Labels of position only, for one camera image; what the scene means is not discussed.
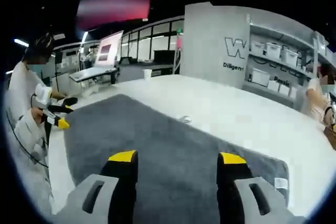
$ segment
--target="person's hand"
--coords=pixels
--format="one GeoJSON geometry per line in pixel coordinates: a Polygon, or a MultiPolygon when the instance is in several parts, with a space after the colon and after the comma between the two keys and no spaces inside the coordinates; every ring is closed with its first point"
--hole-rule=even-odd
{"type": "Polygon", "coordinates": [[[334,118],[334,112],[332,111],[332,109],[329,109],[323,118],[323,121],[326,124],[326,126],[331,126],[333,118],[334,118]]]}
{"type": "Polygon", "coordinates": [[[43,116],[42,110],[39,109],[38,107],[32,107],[30,109],[30,112],[32,113],[32,117],[36,122],[36,124],[40,124],[42,122],[42,116],[43,116]]]}

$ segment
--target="desk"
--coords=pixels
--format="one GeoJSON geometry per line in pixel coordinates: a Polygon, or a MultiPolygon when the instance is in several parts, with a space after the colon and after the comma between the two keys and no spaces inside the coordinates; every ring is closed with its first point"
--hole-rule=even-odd
{"type": "MultiPolygon", "coordinates": [[[[219,83],[180,75],[129,81],[100,89],[73,108],[118,93],[172,118],[188,115],[192,127],[285,161],[288,208],[294,215],[308,216],[314,210],[336,172],[336,152],[324,136],[322,124],[272,100],[219,83]]],[[[49,167],[54,197],[62,207],[74,185],[60,131],[50,135],[49,167]]]]}

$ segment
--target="monitor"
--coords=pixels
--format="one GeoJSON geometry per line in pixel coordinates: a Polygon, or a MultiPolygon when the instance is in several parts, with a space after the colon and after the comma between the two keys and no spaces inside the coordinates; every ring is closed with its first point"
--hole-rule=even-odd
{"type": "Polygon", "coordinates": [[[112,34],[100,41],[96,64],[114,66],[123,31],[112,34]]]}

